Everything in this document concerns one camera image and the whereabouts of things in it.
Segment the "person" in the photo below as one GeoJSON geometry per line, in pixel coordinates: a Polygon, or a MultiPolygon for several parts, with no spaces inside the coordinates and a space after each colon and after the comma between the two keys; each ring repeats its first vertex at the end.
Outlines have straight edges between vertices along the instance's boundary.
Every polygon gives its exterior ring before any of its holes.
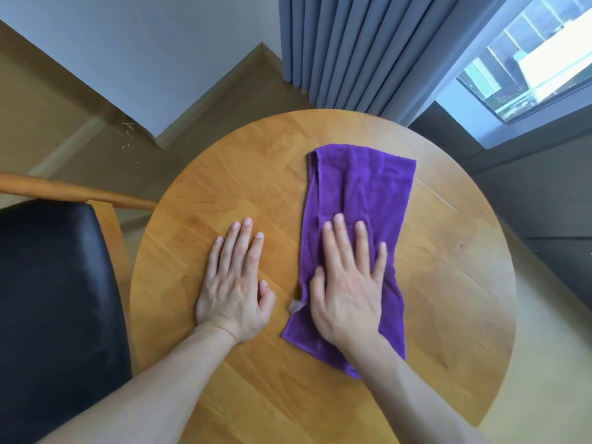
{"type": "MultiPolygon", "coordinates": [[[[264,238],[258,232],[249,246],[251,233],[252,221],[245,218],[213,244],[191,335],[40,442],[176,443],[226,354],[255,337],[271,315],[275,294],[265,281],[257,282],[264,238]]],[[[317,268],[310,282],[314,323],[358,371],[399,442],[487,442],[379,334],[385,243],[370,268],[365,224],[355,224],[354,252],[344,217],[337,214],[323,225],[323,247],[326,273],[317,268]]]]}

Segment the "hand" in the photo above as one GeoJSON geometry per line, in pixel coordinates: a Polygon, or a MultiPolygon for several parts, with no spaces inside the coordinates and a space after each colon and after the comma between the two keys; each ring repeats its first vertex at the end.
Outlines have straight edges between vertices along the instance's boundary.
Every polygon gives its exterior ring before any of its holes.
{"type": "Polygon", "coordinates": [[[216,239],[197,300],[197,323],[226,330],[236,343],[249,341],[265,327],[275,302],[275,293],[265,281],[259,283],[261,300],[257,301],[263,234],[255,235],[249,249],[251,228],[251,219],[245,218],[241,227],[236,222],[230,226],[226,241],[216,239]]]}
{"type": "Polygon", "coordinates": [[[314,273],[310,282],[311,310],[322,337],[344,352],[354,340],[378,333],[387,246],[380,244],[371,272],[364,222],[355,226],[355,257],[343,214],[335,215],[333,222],[335,231],[330,221],[323,225],[327,275],[320,266],[314,273]]]}

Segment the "tabletop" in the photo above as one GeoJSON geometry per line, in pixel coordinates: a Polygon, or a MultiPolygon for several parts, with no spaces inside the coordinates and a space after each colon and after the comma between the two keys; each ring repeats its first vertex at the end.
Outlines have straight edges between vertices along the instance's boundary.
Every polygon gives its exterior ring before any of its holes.
{"type": "Polygon", "coordinates": [[[472,179],[407,128],[364,113],[311,109],[256,121],[199,155],[148,223],[131,283],[131,335],[147,369],[195,327],[210,247],[234,220],[265,233],[259,269],[277,293],[269,324],[220,365],[181,442],[396,442],[359,380],[279,336],[298,298],[306,154],[328,143],[417,160],[395,251],[407,362],[478,425],[506,374],[516,281],[499,222],[472,179]]]}

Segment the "window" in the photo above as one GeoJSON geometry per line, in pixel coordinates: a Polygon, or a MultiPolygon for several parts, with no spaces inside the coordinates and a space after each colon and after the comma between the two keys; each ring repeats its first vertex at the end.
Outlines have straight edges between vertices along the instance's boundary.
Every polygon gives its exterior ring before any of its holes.
{"type": "Polygon", "coordinates": [[[592,82],[592,0],[533,0],[458,80],[504,122],[592,82]]]}

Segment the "purple cloth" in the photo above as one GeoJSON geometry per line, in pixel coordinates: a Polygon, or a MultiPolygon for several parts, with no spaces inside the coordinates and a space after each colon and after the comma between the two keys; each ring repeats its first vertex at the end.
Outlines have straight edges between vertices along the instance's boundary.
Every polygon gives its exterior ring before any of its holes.
{"type": "Polygon", "coordinates": [[[322,226],[343,212],[353,245],[353,227],[366,223],[371,268],[381,241],[388,248],[382,284],[379,332],[405,358],[403,297],[397,287],[394,251],[409,201],[416,161],[352,145],[326,145],[308,155],[308,194],[300,239],[300,286],[304,306],[293,313],[282,337],[348,375],[359,378],[344,355],[322,338],[308,302],[308,286],[318,265],[324,266],[322,226]]]}

